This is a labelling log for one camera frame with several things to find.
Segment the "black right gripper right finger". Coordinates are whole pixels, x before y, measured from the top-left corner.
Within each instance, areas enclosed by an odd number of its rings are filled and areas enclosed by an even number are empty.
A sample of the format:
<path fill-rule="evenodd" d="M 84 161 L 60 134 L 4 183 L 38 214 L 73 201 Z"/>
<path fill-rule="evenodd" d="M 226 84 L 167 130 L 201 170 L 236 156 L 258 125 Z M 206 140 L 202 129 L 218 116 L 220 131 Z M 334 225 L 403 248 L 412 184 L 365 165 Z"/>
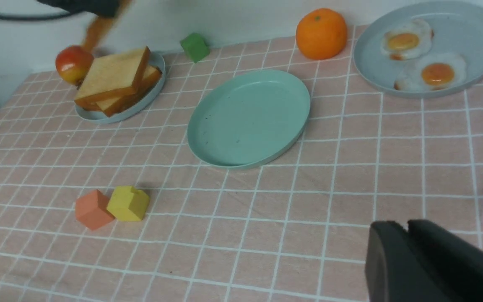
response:
<path fill-rule="evenodd" d="M 434 222 L 408 221 L 415 256 L 449 302 L 483 302 L 483 251 Z"/>

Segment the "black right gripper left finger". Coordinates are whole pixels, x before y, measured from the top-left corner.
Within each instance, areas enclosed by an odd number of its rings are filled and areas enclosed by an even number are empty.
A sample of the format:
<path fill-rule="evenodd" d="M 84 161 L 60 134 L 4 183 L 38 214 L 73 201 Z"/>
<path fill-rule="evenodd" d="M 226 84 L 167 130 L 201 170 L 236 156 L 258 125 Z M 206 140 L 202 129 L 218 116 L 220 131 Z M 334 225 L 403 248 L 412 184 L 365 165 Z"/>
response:
<path fill-rule="evenodd" d="M 370 225 L 366 284 L 371 302 L 471 302 L 472 286 L 454 248 L 467 246 L 443 228 L 431 231 L 395 221 Z"/>

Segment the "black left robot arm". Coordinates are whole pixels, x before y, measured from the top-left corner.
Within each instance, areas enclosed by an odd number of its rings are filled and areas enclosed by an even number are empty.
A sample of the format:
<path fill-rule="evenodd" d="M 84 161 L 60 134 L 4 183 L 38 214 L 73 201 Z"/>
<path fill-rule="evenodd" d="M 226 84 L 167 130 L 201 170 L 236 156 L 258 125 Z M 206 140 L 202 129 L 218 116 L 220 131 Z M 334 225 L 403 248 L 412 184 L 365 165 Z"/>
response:
<path fill-rule="evenodd" d="M 92 53 L 127 11 L 132 0 L 39 0 L 39 3 L 67 12 L 89 12 L 95 15 L 88 25 L 82 47 Z"/>

